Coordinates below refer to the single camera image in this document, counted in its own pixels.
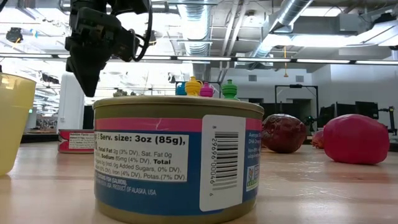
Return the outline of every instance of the white barcode label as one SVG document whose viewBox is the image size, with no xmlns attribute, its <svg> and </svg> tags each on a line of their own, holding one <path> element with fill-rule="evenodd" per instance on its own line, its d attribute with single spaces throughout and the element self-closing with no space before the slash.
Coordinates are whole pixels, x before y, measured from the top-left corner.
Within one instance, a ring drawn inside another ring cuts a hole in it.
<svg viewBox="0 0 398 224">
<path fill-rule="evenodd" d="M 201 139 L 200 210 L 242 203 L 246 119 L 203 117 Z"/>
</svg>

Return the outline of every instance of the barcode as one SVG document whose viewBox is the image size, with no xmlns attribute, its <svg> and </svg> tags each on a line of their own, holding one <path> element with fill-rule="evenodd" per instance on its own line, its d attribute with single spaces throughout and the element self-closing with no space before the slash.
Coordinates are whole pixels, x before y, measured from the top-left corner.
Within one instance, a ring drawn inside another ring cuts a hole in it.
<svg viewBox="0 0 398 224">
<path fill-rule="evenodd" d="M 213 190 L 230 189 L 238 183 L 238 132 L 215 132 L 216 154 L 213 164 L 215 165 L 215 181 L 212 182 Z"/>
</svg>

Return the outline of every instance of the desk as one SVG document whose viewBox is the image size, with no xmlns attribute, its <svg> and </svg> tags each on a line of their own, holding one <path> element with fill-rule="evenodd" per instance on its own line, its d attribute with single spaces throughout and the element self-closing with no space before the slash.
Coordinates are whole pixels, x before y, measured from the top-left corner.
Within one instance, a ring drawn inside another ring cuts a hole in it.
<svg viewBox="0 0 398 224">
<path fill-rule="evenodd" d="M 22 144 L 0 177 L 2 224 L 115 224 L 95 210 L 93 155 Z M 398 153 L 379 166 L 339 164 L 322 150 L 262 153 L 256 208 L 230 224 L 398 223 Z"/>
</svg>

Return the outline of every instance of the monitor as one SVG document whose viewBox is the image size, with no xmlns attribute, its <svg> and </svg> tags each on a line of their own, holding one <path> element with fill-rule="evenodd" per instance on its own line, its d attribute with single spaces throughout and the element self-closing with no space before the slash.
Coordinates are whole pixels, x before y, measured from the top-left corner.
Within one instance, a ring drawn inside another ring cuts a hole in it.
<svg viewBox="0 0 398 224">
<path fill-rule="evenodd" d="M 335 118 L 335 104 L 321 107 L 317 118 L 318 128 L 323 128 L 331 119 Z"/>
<path fill-rule="evenodd" d="M 375 102 L 355 101 L 358 114 L 379 119 L 379 106 Z"/>
<path fill-rule="evenodd" d="M 336 102 L 336 113 L 337 116 L 342 116 L 346 114 L 357 114 L 358 110 L 356 105 L 349 105 Z"/>
</svg>

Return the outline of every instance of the pink ball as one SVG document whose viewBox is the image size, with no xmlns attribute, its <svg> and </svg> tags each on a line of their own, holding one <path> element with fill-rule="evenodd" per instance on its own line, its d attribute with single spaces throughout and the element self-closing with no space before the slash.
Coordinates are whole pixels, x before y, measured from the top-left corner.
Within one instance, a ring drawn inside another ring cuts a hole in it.
<svg viewBox="0 0 398 224">
<path fill-rule="evenodd" d="M 359 114 L 329 121 L 323 129 L 325 153 L 336 162 L 377 164 L 387 157 L 390 141 L 387 128 Z"/>
</svg>

